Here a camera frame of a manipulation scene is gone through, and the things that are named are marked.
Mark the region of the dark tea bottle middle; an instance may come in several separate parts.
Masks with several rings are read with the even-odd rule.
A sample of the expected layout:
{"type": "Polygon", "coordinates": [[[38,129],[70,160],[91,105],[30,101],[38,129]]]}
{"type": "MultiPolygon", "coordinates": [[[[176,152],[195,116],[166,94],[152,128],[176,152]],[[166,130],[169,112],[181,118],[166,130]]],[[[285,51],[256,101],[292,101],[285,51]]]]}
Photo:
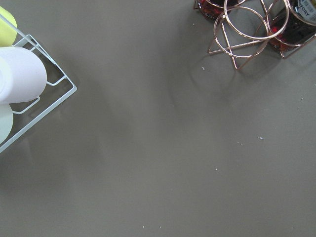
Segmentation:
{"type": "Polygon", "coordinates": [[[224,12],[224,0],[196,0],[194,10],[198,10],[204,17],[216,19],[224,12]]]}

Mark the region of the dark tea bottle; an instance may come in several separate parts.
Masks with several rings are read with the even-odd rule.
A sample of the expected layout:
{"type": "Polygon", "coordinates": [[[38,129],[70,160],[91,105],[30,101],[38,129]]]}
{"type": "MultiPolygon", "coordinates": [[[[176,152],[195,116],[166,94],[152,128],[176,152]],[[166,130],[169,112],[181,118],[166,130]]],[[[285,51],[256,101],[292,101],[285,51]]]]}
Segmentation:
{"type": "Polygon", "coordinates": [[[316,2],[290,0],[289,17],[284,31],[270,40],[279,51],[292,51],[309,41],[316,34],[316,2]]]}
{"type": "Polygon", "coordinates": [[[224,0],[196,0],[194,10],[198,10],[204,17],[216,19],[224,12],[224,0]]]}

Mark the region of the pink cup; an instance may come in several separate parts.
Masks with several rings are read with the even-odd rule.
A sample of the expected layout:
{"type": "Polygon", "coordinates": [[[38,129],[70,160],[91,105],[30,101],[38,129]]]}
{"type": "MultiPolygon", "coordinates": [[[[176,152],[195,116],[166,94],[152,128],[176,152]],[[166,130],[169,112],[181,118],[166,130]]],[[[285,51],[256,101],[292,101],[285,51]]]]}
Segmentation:
{"type": "Polygon", "coordinates": [[[45,89],[47,73],[43,62],[22,47],[0,49],[0,103],[29,102],[45,89]]]}

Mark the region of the dark tea bottle near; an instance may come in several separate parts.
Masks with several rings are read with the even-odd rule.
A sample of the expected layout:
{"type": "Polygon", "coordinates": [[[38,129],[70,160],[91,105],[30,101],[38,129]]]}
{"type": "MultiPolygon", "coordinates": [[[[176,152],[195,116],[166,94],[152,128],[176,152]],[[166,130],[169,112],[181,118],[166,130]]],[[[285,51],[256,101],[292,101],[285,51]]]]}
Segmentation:
{"type": "Polygon", "coordinates": [[[279,51],[292,51],[309,41],[316,34],[316,2],[290,0],[289,17],[284,31],[270,40],[279,51]]]}

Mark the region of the yellow cup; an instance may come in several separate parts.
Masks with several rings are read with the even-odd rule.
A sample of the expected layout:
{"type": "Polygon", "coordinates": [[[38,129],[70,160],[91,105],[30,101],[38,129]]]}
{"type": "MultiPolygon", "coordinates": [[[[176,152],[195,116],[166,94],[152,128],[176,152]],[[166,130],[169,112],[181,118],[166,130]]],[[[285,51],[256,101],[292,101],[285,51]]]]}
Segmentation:
{"type": "MultiPolygon", "coordinates": [[[[0,7],[0,13],[3,17],[5,17],[12,25],[17,27],[17,22],[14,16],[4,9],[2,6],[0,7]]],[[[17,37],[17,32],[13,30],[6,22],[2,19],[0,20],[0,46],[12,46],[17,37]]]]}

